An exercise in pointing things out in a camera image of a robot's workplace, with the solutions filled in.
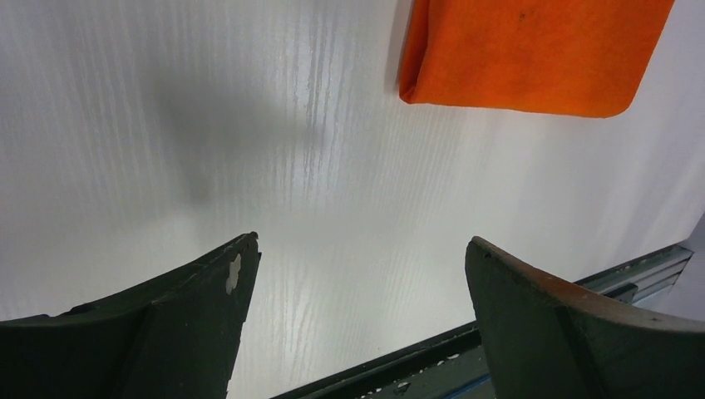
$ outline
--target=orange cloth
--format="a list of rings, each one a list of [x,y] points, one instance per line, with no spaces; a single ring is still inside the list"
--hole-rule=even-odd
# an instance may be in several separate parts
[[[408,103],[577,116],[629,107],[673,0],[416,0]]]

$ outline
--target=white wood-grain panel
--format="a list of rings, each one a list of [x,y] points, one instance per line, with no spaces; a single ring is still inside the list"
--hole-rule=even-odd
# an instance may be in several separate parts
[[[408,106],[410,2],[0,2],[0,318],[56,314],[244,231],[264,256],[230,397],[473,319],[479,234],[577,279],[705,210],[705,2],[608,120]]]

